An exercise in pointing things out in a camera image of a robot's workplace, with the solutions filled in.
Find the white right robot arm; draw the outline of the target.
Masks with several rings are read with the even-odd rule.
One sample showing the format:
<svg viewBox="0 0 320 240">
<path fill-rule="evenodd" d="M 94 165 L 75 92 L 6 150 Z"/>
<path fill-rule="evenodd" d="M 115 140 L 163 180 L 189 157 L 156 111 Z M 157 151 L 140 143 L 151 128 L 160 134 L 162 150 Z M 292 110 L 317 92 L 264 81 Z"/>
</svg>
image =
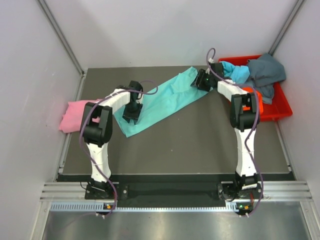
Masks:
<svg viewBox="0 0 320 240">
<path fill-rule="evenodd" d="M 230 102 L 229 121 L 237 140 L 237 166 L 232 187 L 220 191 L 221 198 L 233 201 L 245 198 L 258 188 L 258 171 L 255 165 L 254 143 L 260 120 L 260 101 L 254 89 L 245 90 L 242 84 L 224 76 L 223 65 L 209 61 L 208 68 L 200 69 L 192 87 L 209 92 L 216 90 Z"/>
</svg>

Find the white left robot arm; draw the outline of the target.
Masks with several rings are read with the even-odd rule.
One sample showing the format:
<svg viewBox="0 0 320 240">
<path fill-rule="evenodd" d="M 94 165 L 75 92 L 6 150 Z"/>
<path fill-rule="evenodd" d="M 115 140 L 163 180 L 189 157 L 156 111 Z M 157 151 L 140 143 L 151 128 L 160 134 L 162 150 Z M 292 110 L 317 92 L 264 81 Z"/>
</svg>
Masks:
<svg viewBox="0 0 320 240">
<path fill-rule="evenodd" d="M 110 95 L 98 102 L 85 105 L 80 135 L 88 148 L 92 174 L 87 190 L 95 190 L 102 198 L 114 191 L 109 181 L 111 170 L 108 161 L 108 144 L 113 134 L 113 115 L 124 107 L 122 118 L 136 124 L 143 108 L 143 86 L 131 81 L 128 86 L 118 86 Z"/>
</svg>

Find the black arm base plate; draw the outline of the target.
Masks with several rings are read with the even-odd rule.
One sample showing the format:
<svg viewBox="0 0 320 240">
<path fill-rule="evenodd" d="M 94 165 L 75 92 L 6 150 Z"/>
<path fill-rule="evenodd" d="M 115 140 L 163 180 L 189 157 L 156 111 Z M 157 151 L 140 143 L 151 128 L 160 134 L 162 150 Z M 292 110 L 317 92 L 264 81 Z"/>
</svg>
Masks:
<svg viewBox="0 0 320 240">
<path fill-rule="evenodd" d="M 190 197 L 206 197 L 212 200 L 232 201 L 244 198 L 249 193 L 260 194 L 261 185 L 258 183 L 254 188 L 240 189 L 235 183 L 205 183 L 205 182 L 163 182 L 163 183 L 121 183 L 114 186 L 105 184 L 99 187 L 95 183 L 88 183 L 84 198 L 86 200 L 109 200 L 117 194 L 118 200 L 131 200 L 137 197 L 152 198 L 173 197 L 174 202 L 178 196 L 185 200 Z"/>
</svg>

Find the teal t shirt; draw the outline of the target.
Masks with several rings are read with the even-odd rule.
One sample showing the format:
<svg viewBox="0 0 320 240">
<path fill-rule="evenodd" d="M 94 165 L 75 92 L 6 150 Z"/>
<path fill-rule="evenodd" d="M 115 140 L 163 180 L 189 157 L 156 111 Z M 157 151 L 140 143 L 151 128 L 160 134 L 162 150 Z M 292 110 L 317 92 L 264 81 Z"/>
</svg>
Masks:
<svg viewBox="0 0 320 240">
<path fill-rule="evenodd" d="M 134 136 L 204 97 L 206 91 L 191 86 L 198 73 L 196 68 L 190 67 L 159 85 L 156 94 L 145 95 L 137 123 L 123 119 L 123 107 L 115 112 L 114 117 L 122 133 L 127 138 Z"/>
</svg>

